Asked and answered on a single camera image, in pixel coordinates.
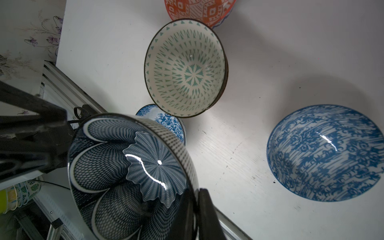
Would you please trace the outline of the black petal patterned bowl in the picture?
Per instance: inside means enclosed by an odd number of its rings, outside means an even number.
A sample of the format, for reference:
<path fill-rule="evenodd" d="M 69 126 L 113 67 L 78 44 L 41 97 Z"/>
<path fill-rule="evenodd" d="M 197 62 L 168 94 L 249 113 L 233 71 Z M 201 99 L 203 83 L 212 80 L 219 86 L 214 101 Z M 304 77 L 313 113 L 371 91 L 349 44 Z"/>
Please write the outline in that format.
<path fill-rule="evenodd" d="M 77 208 L 99 240 L 169 240 L 186 193 L 199 187 L 180 139 L 137 116 L 98 114 L 77 128 L 68 151 Z"/>

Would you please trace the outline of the orange patterned bowl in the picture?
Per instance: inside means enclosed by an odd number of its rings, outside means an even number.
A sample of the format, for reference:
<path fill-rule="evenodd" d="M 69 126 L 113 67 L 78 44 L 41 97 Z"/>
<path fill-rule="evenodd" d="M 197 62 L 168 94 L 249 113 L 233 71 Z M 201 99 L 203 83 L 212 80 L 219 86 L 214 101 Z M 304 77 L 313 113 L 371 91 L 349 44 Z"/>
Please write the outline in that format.
<path fill-rule="evenodd" d="M 220 26 L 230 15 L 236 0 L 165 0 L 170 18 L 175 20 L 193 19 L 210 28 Z"/>

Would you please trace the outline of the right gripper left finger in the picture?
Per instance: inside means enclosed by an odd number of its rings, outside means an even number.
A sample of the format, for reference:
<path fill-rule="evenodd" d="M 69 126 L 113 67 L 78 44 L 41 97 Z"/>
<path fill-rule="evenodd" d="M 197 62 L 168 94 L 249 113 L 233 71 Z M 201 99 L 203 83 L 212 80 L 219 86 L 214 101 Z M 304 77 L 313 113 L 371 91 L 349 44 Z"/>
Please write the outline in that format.
<path fill-rule="evenodd" d="M 33 112 L 1 115 L 1 182 L 34 171 L 49 173 L 67 164 L 74 130 L 67 111 L 1 82 L 1 103 Z"/>

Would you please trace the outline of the aluminium rail frame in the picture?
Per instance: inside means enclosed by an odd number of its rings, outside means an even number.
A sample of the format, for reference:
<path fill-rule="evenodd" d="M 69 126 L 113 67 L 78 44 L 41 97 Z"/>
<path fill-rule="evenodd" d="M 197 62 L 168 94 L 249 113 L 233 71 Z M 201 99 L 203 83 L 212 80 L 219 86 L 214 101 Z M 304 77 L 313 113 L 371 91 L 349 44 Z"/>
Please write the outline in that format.
<path fill-rule="evenodd" d="M 106 110 L 92 99 L 85 91 L 69 79 L 55 63 L 44 61 L 43 78 L 45 85 L 50 85 L 69 105 L 81 107 L 90 105 L 96 113 L 105 113 Z M 218 208 L 215 208 L 223 232 L 229 240 L 249 240 L 250 237 L 235 225 Z"/>

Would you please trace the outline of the blue damask patterned bowl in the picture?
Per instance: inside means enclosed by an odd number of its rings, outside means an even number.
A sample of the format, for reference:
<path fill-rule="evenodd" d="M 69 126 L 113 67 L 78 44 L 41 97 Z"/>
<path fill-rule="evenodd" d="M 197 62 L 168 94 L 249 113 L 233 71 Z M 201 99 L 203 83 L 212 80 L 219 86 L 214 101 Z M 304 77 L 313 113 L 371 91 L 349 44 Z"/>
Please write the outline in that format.
<path fill-rule="evenodd" d="M 277 181 L 302 198 L 340 202 L 384 175 L 384 135 L 367 116 L 339 105 L 313 105 L 282 119 L 267 143 Z"/>

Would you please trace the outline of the blue floral bowl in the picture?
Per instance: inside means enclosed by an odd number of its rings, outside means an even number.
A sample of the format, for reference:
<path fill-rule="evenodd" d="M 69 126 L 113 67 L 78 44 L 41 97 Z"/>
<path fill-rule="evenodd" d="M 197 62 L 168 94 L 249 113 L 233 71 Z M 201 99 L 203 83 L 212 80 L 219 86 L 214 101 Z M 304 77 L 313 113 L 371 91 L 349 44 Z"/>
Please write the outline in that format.
<path fill-rule="evenodd" d="M 186 128 L 180 119 L 162 111 L 157 105 L 150 104 L 142 107 L 136 116 L 153 120 L 173 132 L 186 145 Z"/>

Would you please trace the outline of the green triangle patterned bowl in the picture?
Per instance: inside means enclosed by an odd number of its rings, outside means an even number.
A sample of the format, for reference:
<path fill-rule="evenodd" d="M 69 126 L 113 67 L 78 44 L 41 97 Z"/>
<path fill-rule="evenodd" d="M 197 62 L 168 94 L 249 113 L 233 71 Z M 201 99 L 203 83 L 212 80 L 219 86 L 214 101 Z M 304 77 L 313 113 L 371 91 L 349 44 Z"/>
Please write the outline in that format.
<path fill-rule="evenodd" d="M 223 95 L 229 76 L 224 47 L 201 21 L 180 19 L 163 26 L 145 57 L 147 91 L 164 112 L 178 118 L 196 117 Z"/>

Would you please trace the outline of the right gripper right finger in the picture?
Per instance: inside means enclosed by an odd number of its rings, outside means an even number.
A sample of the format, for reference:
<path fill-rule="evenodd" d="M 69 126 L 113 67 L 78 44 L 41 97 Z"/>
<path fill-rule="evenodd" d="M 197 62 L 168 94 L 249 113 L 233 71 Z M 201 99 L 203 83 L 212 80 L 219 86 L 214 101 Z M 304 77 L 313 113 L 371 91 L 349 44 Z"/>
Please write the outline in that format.
<path fill-rule="evenodd" d="M 225 240 L 211 196 L 199 189 L 195 196 L 187 189 L 182 195 L 167 240 Z"/>

